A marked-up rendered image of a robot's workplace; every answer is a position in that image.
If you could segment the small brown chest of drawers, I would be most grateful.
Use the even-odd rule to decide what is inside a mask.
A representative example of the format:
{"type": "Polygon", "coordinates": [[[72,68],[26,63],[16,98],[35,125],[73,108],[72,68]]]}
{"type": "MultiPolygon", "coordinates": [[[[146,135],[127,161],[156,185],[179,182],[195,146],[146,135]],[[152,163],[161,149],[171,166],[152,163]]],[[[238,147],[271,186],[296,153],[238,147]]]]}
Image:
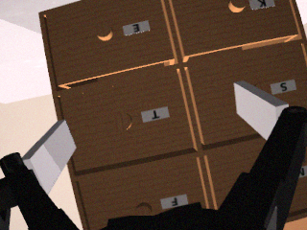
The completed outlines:
{"type": "Polygon", "coordinates": [[[213,153],[222,152],[222,151],[235,150],[238,148],[243,148],[243,147],[247,147],[251,145],[264,143],[264,142],[267,142],[267,140],[264,137],[262,137],[259,133],[256,133],[256,134],[251,134],[249,136],[244,136],[244,137],[234,138],[231,140],[226,140],[222,142],[204,145],[201,142],[200,133],[199,133],[198,124],[197,124],[196,115],[195,115],[195,110],[193,107],[193,102],[192,102],[191,93],[190,93],[189,84],[188,84],[185,70],[189,66],[203,64],[206,62],[211,62],[211,61],[216,61],[216,60],[221,60],[221,59],[226,59],[226,58],[235,58],[239,56],[244,56],[244,55],[249,55],[249,54],[254,54],[254,53],[259,53],[259,52],[264,52],[268,50],[284,48],[284,47],[289,47],[289,46],[294,46],[294,45],[299,45],[299,44],[301,44],[302,46],[306,65],[307,65],[307,37],[306,37],[306,33],[303,27],[303,23],[301,20],[301,16],[299,13],[299,9],[298,9],[296,0],[289,0],[289,1],[290,1],[293,15],[295,18],[298,35],[290,39],[289,41],[256,47],[256,48],[251,48],[251,49],[246,49],[246,50],[227,53],[227,54],[222,54],[222,55],[217,55],[213,57],[204,57],[204,58],[185,61],[185,62],[183,62],[183,59],[182,59],[182,54],[180,51],[179,42],[177,38],[177,30],[176,30],[174,18],[172,15],[170,2],[169,0],[161,0],[166,22],[167,22],[169,35],[170,35],[170,39],[171,39],[171,43],[172,43],[172,48],[173,48],[173,52],[175,56],[175,62],[173,65],[154,68],[151,70],[137,72],[137,73],[133,73],[133,74],[129,74],[129,75],[121,76],[121,77],[116,77],[116,78],[112,78],[108,80],[100,80],[100,81],[96,81],[96,82],[92,82],[89,84],[84,84],[84,85],[80,85],[80,86],[76,86],[76,87],[72,87],[68,89],[60,87],[58,86],[58,83],[57,83],[57,77],[56,77],[55,66],[53,62],[53,56],[52,56],[52,50],[51,50],[51,44],[50,44],[50,38],[49,38],[48,27],[47,27],[46,14],[62,11],[65,9],[73,8],[73,7],[83,5],[86,3],[90,3],[90,2],[94,2],[94,1],[98,1],[98,0],[80,0],[77,2],[73,2],[73,3],[62,5],[56,8],[52,8],[50,10],[41,11],[38,13],[42,40],[43,40],[44,53],[45,53],[45,58],[46,58],[46,63],[47,63],[48,75],[49,75],[57,120],[58,121],[64,120],[61,101],[60,101],[60,96],[62,95],[66,95],[66,94],[70,94],[70,93],[74,93],[78,91],[83,91],[86,89],[99,87],[99,86],[103,86],[103,85],[107,85],[107,84],[111,84],[111,83],[115,83],[119,81],[127,81],[131,79],[136,79],[136,78],[145,77],[148,75],[153,75],[153,74],[177,69],[180,86],[181,86],[181,90],[183,94],[183,99],[184,99],[185,107],[187,111],[188,121],[189,121],[192,138],[194,142],[194,148],[177,150],[173,152],[140,158],[140,159],[122,162],[118,164],[106,165],[106,166],[92,168],[92,169],[86,169],[86,170],[82,170],[78,172],[76,172],[76,169],[75,169],[73,156],[71,156],[69,161],[67,162],[67,168],[68,168],[68,172],[69,172],[69,176],[70,176],[70,180],[72,184],[72,189],[73,189],[74,197],[76,200],[76,204],[77,204],[77,208],[78,208],[83,230],[90,230],[90,226],[88,223],[86,211],[85,211],[84,204],[83,204],[83,197],[82,197],[79,181],[101,177],[101,176],[117,174],[117,173],[125,173],[125,172],[145,169],[149,167],[169,164],[169,163],[187,160],[187,159],[196,158],[196,157],[198,157],[197,161],[198,161],[198,166],[199,166],[199,171],[200,171],[200,176],[201,176],[201,184],[202,184],[204,197],[206,201],[205,202],[206,208],[215,209],[204,156],[213,154],[213,153]]]}

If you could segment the dark brown wooden drawer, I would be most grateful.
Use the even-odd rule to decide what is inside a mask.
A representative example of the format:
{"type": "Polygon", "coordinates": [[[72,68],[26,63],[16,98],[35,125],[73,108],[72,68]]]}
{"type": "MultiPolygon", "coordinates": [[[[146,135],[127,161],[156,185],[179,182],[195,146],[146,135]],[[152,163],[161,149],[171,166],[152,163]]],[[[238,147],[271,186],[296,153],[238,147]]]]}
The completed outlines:
{"type": "MultiPolygon", "coordinates": [[[[239,174],[250,172],[265,143],[204,156],[215,210],[220,208],[239,174]]],[[[307,208],[307,147],[289,213],[304,208],[307,208]]]]}
{"type": "Polygon", "coordinates": [[[46,20],[63,88],[175,61],[161,0],[98,0],[46,14],[46,20]]]}
{"type": "Polygon", "coordinates": [[[184,62],[287,42],[298,35],[289,0],[169,2],[184,62]]]}
{"type": "Polygon", "coordinates": [[[76,145],[76,171],[194,147],[177,69],[62,95],[60,101],[76,145]]]}
{"type": "Polygon", "coordinates": [[[307,65],[301,44],[186,68],[204,145],[258,133],[237,114],[234,84],[246,81],[289,106],[307,109],[307,65]]]}
{"type": "Polygon", "coordinates": [[[79,184],[90,230],[106,227],[109,219],[154,216],[196,202],[207,209],[197,157],[79,184]]]}

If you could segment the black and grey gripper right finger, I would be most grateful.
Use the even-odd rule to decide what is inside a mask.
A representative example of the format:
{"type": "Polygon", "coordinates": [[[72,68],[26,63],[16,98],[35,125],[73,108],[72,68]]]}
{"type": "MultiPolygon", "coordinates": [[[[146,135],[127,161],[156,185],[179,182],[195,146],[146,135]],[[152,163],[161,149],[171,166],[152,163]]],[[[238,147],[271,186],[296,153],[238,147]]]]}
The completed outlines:
{"type": "Polygon", "coordinates": [[[305,162],[307,109],[243,80],[234,82],[234,89],[237,114],[267,142],[199,230],[283,230],[305,162]]]}

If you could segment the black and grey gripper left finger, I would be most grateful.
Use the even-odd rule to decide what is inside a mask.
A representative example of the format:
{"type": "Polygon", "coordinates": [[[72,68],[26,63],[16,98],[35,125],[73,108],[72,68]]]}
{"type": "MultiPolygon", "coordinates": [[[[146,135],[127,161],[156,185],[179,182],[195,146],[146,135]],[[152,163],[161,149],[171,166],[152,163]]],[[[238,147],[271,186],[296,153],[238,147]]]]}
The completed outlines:
{"type": "Polygon", "coordinates": [[[15,206],[28,230],[80,230],[48,196],[75,149],[65,119],[57,121],[22,157],[14,152],[0,159],[5,176],[0,179],[0,230],[10,230],[15,206]]]}

